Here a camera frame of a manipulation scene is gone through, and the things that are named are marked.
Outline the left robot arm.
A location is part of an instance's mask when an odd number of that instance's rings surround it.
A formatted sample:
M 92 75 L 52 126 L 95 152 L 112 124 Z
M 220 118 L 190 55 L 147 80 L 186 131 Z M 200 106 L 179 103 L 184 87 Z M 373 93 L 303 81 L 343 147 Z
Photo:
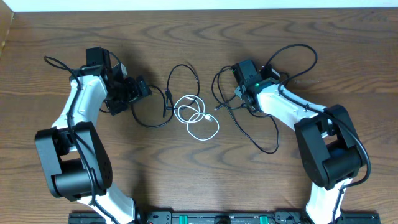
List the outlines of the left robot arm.
M 102 47 L 86 50 L 86 63 L 71 69 L 46 56 L 51 66 L 70 73 L 71 91 L 51 128 L 35 135 L 35 145 L 50 193 L 92 208 L 106 223 L 147 223 L 135 201 L 113 183 L 113 169 L 96 131 L 102 105 L 111 115 L 151 95 L 142 77 L 111 64 L 114 54 Z

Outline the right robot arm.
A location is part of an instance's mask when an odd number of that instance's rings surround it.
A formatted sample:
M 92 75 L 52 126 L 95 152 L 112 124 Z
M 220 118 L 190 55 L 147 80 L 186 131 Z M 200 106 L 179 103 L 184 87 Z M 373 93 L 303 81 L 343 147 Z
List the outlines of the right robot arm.
M 267 65 L 258 70 L 252 60 L 231 67 L 236 94 L 250 110 L 277 118 L 296 135 L 303 167 L 312 181 L 305 211 L 312 223 L 336 223 L 340 205 L 360 168 L 369 167 L 347 110 L 341 105 L 316 105 L 288 91 L 280 75 Z

